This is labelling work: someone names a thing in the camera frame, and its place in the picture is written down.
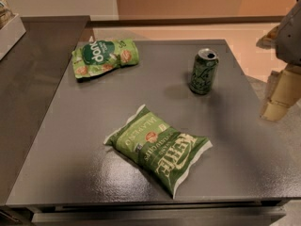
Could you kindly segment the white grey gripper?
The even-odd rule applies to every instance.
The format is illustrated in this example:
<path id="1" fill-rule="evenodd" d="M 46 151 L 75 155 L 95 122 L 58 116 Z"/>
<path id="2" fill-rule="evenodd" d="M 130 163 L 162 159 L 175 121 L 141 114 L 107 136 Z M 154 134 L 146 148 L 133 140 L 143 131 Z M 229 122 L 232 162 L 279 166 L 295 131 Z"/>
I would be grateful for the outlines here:
<path id="1" fill-rule="evenodd" d="M 256 46 L 262 49 L 276 46 L 277 58 L 290 63 L 281 72 L 271 71 L 261 107 L 262 119 L 280 121 L 301 99 L 301 0 Z"/>

